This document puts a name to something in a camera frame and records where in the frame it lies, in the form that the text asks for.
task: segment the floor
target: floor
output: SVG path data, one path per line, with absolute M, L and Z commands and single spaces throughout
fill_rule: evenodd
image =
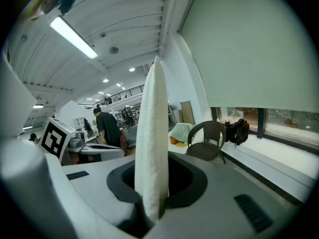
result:
M 211 163 L 215 163 L 215 164 L 224 164 L 223 159 L 221 158 L 220 155 L 218 155 L 215 159 L 209 161 Z M 270 195 L 272 195 L 275 199 L 277 199 L 277 201 L 279 203 L 281 203 L 286 209 L 293 209 L 294 205 L 291 204 L 290 202 L 288 202 L 286 199 L 284 199 L 283 197 L 281 197 L 280 195 L 278 195 L 275 191 L 273 191 L 272 189 L 270 189 L 269 187 L 267 187 L 265 184 L 263 184 L 262 182 L 260 182 L 259 180 L 257 180 L 254 176 L 250 175 L 249 173 L 247 173 L 246 171 L 244 171 L 243 169 L 241 169 L 239 166 L 237 166 L 236 164 L 234 164 L 233 162 L 231 162 L 230 160 L 226 159 L 226 166 L 236 170 L 237 172 L 241 173 L 242 175 L 244 175 L 247 179 L 249 179 L 250 181 L 252 181 L 253 183 L 255 183 L 257 186 L 259 186 L 260 188 L 262 188 L 263 190 L 267 191 Z

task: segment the window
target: window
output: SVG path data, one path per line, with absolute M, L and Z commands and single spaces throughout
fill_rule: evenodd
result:
M 252 128 L 258 125 L 258 109 L 257 108 L 238 108 L 238 107 L 221 107 L 218 108 L 218 115 L 221 120 L 237 122 L 244 119 Z
M 319 114 L 267 109 L 266 131 L 319 145 Z
M 265 108 L 211 107 L 213 118 L 225 123 L 244 119 L 250 133 L 319 156 L 319 113 Z

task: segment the yellow object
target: yellow object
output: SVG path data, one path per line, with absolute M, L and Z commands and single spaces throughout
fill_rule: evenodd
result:
M 187 144 L 183 143 L 183 142 L 178 142 L 177 144 L 175 144 L 177 147 L 180 147 L 180 148 L 184 148 L 187 146 Z

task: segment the black bag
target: black bag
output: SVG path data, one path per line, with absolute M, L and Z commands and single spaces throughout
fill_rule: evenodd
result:
M 246 120 L 240 119 L 234 124 L 229 122 L 225 123 L 226 127 L 226 140 L 225 142 L 231 141 L 236 145 L 240 145 L 248 139 L 249 135 L 249 124 Z

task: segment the black vent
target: black vent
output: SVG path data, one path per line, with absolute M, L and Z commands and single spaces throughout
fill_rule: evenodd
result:
M 239 195 L 234 199 L 257 233 L 272 225 L 272 220 L 250 196 Z

